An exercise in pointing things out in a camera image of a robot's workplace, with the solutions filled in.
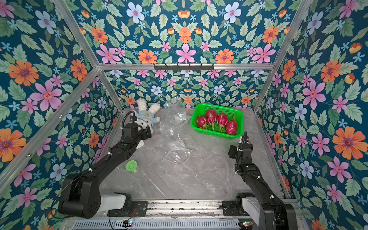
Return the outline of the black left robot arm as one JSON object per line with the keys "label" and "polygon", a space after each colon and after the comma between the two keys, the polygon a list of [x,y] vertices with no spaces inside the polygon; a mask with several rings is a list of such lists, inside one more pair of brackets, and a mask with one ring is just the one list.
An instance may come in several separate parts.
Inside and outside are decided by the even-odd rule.
{"label": "black left robot arm", "polygon": [[98,212],[115,209],[130,212],[131,195],[125,193],[101,195],[99,186],[116,167],[127,161],[143,145],[144,140],[151,137],[150,126],[144,128],[137,123],[124,125],[120,142],[110,148],[107,155],[91,168],[65,178],[58,212],[86,219],[92,218]]}

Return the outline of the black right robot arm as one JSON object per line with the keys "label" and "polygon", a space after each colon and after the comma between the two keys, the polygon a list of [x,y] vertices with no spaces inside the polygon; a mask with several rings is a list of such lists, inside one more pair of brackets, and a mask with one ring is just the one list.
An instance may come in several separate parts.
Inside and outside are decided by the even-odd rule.
{"label": "black right robot arm", "polygon": [[235,173],[250,187],[251,193],[239,193],[234,207],[241,215],[248,214],[254,221],[254,230],[296,230],[297,215],[291,204],[271,190],[263,179],[260,169],[253,163],[253,145],[246,136],[237,146],[230,146],[228,155],[235,159]]}

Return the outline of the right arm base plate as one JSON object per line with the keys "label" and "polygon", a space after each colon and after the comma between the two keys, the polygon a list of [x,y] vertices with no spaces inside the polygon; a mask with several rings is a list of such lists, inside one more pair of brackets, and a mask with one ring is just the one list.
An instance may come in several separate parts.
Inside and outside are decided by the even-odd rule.
{"label": "right arm base plate", "polygon": [[240,216],[240,217],[249,217],[250,215],[242,210],[235,200],[224,200],[222,204],[219,206],[219,209],[223,211],[223,215],[226,217],[230,216]]}

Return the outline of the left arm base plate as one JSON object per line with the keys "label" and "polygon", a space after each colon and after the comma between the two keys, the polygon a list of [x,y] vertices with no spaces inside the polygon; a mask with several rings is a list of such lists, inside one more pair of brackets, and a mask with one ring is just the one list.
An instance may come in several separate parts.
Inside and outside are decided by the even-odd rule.
{"label": "left arm base plate", "polygon": [[144,217],[148,209],[147,201],[128,201],[121,209],[108,212],[109,217]]}

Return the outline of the clear zip-top bag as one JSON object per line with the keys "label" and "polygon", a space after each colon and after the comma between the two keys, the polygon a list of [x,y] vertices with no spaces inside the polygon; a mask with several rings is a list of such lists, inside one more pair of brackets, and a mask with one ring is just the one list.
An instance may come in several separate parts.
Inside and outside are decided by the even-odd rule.
{"label": "clear zip-top bag", "polygon": [[189,160],[192,150],[187,148],[182,141],[173,141],[168,143],[167,146],[169,151],[162,159],[162,162],[184,164]]}
{"label": "clear zip-top bag", "polygon": [[164,104],[159,131],[167,142],[182,141],[190,115],[178,99]]}

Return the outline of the pink dragon fruit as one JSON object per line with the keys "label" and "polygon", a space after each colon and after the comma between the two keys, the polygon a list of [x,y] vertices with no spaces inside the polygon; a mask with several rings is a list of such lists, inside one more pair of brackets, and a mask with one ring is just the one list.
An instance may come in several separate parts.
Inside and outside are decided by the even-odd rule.
{"label": "pink dragon fruit", "polygon": [[210,109],[206,112],[207,123],[212,130],[215,129],[215,124],[217,122],[217,113],[214,109]]}
{"label": "pink dragon fruit", "polygon": [[225,126],[227,125],[229,119],[228,116],[224,113],[220,113],[217,115],[217,126],[218,126],[218,130],[219,132],[223,132]]}
{"label": "pink dragon fruit", "polygon": [[207,117],[203,115],[198,116],[196,119],[196,124],[199,128],[207,130],[208,129]]}
{"label": "pink dragon fruit", "polygon": [[229,135],[235,135],[238,131],[238,123],[236,122],[236,118],[237,116],[234,114],[225,126],[226,133]]}

